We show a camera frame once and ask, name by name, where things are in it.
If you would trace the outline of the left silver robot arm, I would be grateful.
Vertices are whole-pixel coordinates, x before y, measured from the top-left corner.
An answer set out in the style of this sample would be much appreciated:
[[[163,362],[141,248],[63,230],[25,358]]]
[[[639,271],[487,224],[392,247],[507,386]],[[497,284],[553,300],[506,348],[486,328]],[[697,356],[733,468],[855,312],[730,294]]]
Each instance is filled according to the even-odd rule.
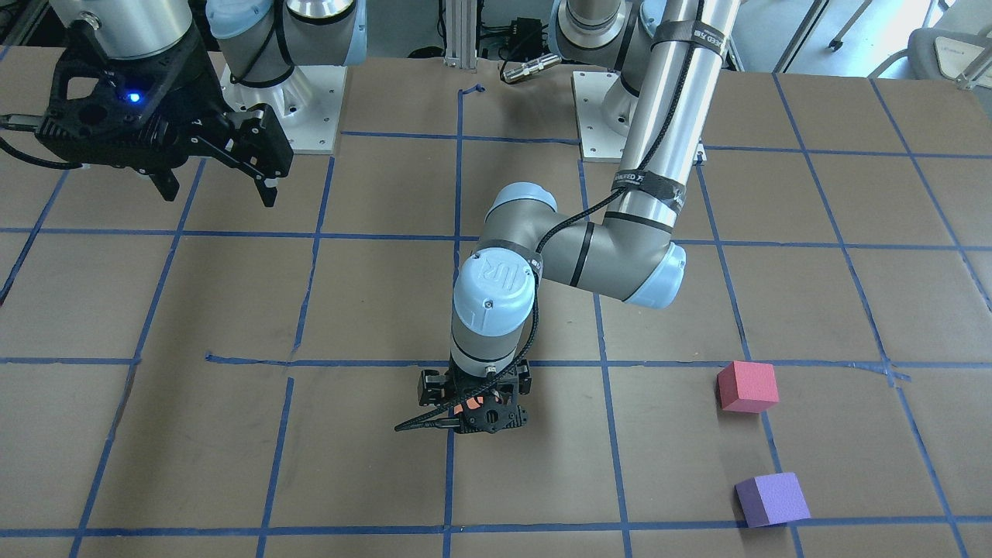
[[[453,285],[446,372],[425,370],[421,416],[398,430],[496,433],[523,426],[518,396],[531,384],[525,355],[539,324],[544,281],[647,308],[672,303],[685,252],[672,232],[685,204],[705,118],[738,1],[557,1],[549,49],[616,71],[634,100],[625,116],[609,194],[567,216],[537,184],[503,187]],[[602,222],[588,213],[603,211]]]

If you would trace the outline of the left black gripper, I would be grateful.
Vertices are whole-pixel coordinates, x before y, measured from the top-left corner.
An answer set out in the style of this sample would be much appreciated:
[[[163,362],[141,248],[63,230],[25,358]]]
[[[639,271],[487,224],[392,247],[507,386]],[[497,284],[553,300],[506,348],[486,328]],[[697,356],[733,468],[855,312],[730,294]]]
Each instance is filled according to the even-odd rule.
[[[418,383],[418,403],[421,406],[454,402],[453,416],[419,419],[418,427],[451,429],[456,433],[496,433],[503,429],[523,427],[528,423],[528,411],[518,403],[518,396],[528,394],[532,385],[530,363],[522,360],[503,375],[499,382],[485,391],[469,397],[489,381],[463,372],[455,363],[449,370],[424,370]]]

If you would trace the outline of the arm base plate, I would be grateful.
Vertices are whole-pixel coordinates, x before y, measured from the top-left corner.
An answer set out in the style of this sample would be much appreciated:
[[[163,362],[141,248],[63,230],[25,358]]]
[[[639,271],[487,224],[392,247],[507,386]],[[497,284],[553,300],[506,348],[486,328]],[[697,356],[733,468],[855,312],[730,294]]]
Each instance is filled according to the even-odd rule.
[[[624,155],[637,99],[625,91],[619,78],[619,74],[607,71],[573,73],[575,116],[584,161],[618,163]],[[706,160],[701,130],[708,107],[702,105],[703,98],[702,90],[691,85],[690,108],[681,109],[667,130],[677,140],[694,138],[694,148],[685,150],[688,166]]]
[[[266,103],[275,110],[295,154],[333,155],[347,67],[295,67],[286,81],[269,88],[233,84],[232,76],[230,68],[224,67],[221,91],[228,105],[244,111]]]

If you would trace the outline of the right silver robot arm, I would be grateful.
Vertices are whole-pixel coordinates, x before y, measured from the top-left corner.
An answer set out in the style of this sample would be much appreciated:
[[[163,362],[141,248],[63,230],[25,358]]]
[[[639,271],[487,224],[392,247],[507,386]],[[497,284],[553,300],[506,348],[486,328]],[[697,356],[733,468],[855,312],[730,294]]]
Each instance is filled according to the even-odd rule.
[[[176,198],[174,169],[212,158],[254,181],[275,205],[294,154],[287,127],[316,114],[304,67],[360,64],[361,1],[208,1],[213,67],[187,1],[53,1],[68,43],[46,112],[27,128],[64,168],[145,174]]]

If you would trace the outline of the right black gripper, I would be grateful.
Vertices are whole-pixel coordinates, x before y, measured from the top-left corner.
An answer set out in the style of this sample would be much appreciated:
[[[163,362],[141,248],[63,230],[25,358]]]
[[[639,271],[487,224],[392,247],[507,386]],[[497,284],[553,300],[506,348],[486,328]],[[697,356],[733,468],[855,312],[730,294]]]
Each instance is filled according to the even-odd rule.
[[[294,159],[272,106],[228,112],[199,35],[135,60],[110,59],[94,36],[72,35],[35,137],[67,162],[150,172],[165,202],[181,190],[171,169],[195,154],[250,177],[273,208]]]

